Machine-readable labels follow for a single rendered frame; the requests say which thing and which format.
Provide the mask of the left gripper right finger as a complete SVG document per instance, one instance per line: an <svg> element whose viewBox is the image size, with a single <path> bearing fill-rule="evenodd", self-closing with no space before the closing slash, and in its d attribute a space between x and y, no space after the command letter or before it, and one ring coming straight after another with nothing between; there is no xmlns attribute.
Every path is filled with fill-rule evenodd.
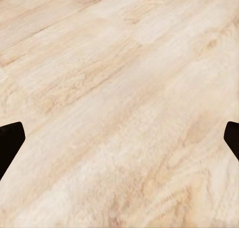
<svg viewBox="0 0 239 228"><path fill-rule="evenodd" d="M239 161L239 123L232 121L227 123L224 140Z"/></svg>

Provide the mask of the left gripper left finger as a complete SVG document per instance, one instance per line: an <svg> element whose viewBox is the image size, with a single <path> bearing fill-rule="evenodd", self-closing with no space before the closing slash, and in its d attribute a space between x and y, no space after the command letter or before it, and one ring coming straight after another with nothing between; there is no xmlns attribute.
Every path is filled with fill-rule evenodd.
<svg viewBox="0 0 239 228"><path fill-rule="evenodd" d="M20 121L0 127L0 180L25 141Z"/></svg>

